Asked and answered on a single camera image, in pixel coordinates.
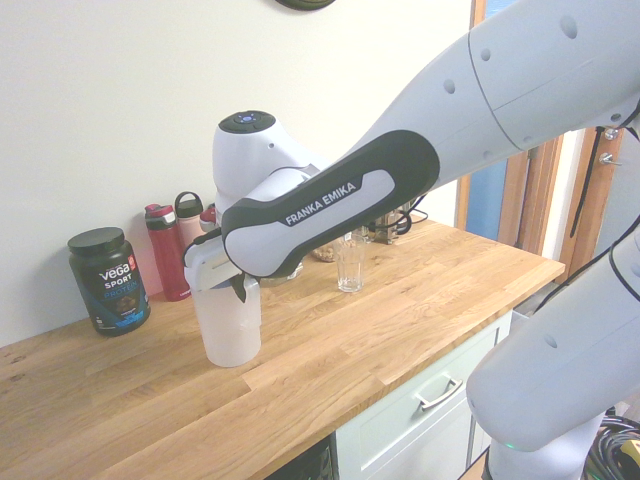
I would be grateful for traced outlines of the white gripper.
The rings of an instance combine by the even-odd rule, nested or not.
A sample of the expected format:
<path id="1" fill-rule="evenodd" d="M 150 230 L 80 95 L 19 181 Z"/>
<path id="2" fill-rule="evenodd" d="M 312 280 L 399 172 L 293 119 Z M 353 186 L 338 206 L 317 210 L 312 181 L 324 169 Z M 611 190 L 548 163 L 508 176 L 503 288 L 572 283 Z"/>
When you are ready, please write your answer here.
<path id="1" fill-rule="evenodd" d="M 185 279 L 192 292 L 209 290 L 230 279 L 239 301 L 246 302 L 246 275 L 229 260 L 221 238 L 198 238 L 198 243 L 187 248 L 184 261 Z"/>

